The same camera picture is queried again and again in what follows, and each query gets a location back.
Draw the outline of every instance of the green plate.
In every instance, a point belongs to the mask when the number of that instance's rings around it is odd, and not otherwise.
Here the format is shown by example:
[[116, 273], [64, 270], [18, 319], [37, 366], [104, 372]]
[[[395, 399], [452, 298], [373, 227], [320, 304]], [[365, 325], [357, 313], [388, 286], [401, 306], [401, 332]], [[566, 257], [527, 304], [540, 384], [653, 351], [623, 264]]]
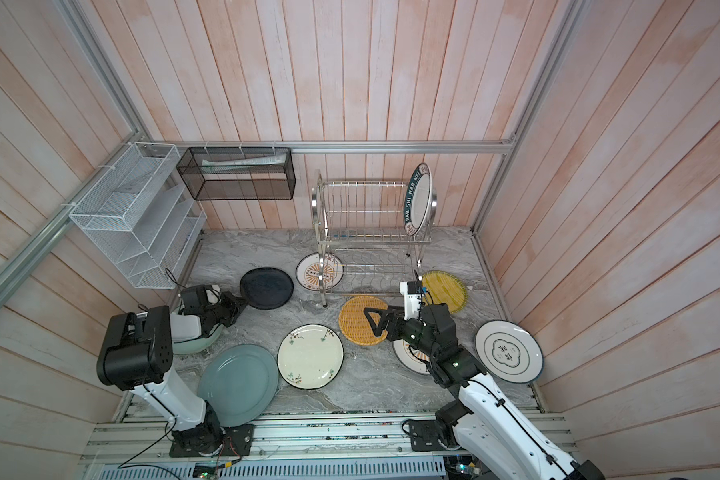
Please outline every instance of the green plate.
[[238, 345], [215, 358], [197, 395], [208, 401], [224, 427], [248, 423], [264, 412], [277, 390], [275, 357], [258, 345]]

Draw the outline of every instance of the black mesh basket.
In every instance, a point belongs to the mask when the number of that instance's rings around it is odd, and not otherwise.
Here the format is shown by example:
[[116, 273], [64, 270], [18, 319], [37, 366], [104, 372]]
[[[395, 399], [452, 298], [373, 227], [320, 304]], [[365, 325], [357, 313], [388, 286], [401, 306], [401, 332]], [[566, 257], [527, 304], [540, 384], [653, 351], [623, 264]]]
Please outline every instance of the black mesh basket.
[[177, 167], [195, 200], [290, 200], [289, 148], [190, 147]]

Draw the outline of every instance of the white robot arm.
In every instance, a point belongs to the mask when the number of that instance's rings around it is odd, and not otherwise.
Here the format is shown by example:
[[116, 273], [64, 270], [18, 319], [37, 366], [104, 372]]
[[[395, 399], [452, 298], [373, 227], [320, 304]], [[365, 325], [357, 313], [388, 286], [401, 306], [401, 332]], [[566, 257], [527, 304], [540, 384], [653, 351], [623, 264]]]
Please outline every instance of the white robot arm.
[[247, 302], [212, 285], [184, 289], [181, 299], [178, 313], [158, 306], [112, 317], [96, 373], [103, 384], [130, 390], [168, 420], [171, 456], [213, 456], [219, 453], [223, 429], [211, 405], [193, 394], [173, 368], [173, 343], [231, 326]]
[[[580, 465], [556, 446], [502, 393], [482, 363], [458, 344], [448, 306], [422, 303], [421, 282], [401, 282], [404, 307], [365, 309], [376, 336], [403, 339], [429, 355], [427, 370], [456, 400], [437, 420], [408, 420], [414, 450], [456, 445], [501, 480], [604, 480], [591, 462]], [[378, 323], [370, 313], [378, 315]]]

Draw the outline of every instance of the wooden wall panel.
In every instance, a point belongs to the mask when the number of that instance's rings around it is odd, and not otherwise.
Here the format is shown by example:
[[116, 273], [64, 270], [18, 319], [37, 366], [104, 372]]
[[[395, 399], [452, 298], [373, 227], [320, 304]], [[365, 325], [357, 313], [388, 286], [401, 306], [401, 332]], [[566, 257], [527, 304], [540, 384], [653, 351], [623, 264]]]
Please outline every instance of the wooden wall panel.
[[[140, 114], [150, 120], [150, 133], [167, 141], [219, 135], [501, 139], [514, 131], [569, 5], [567, 0], [176, 0], [164, 8], [153, 0], [81, 3], [106, 53], [116, 57], [118, 74], [127, 77]], [[307, 156], [303, 164], [297, 159], [302, 184], [293, 200], [206, 202], [209, 227], [309, 228], [308, 196], [317, 170], [324, 178], [398, 180], [422, 160], [404, 154], [327, 154]], [[440, 192], [438, 224], [470, 224], [477, 213], [472, 206], [480, 204], [498, 160], [471, 154], [426, 161]]]
[[583, 454], [720, 476], [720, 0], [591, 6], [480, 241]]
[[[130, 134], [55, 2], [0, 2], [0, 267]], [[106, 324], [139, 302], [164, 299], [72, 230], [0, 310], [0, 478], [72, 475], [122, 396], [96, 377]]]

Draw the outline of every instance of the yellow woven plate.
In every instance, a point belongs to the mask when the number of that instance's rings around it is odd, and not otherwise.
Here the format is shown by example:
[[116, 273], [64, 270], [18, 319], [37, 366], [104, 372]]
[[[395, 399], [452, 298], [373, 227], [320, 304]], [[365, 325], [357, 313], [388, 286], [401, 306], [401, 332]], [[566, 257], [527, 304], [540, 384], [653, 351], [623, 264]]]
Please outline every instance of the yellow woven plate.
[[433, 270], [424, 274], [422, 283], [432, 294], [432, 300], [436, 304], [447, 303], [451, 313], [459, 312], [467, 305], [467, 287], [456, 275]]
[[[342, 329], [342, 333], [352, 343], [358, 345], [376, 345], [387, 338], [386, 330], [382, 336], [375, 336], [368, 320], [365, 318], [366, 306], [384, 310], [387, 304], [375, 296], [354, 296], [349, 299], [342, 311], [338, 313], [338, 327]], [[378, 315], [372, 315], [372, 318], [378, 322]]]

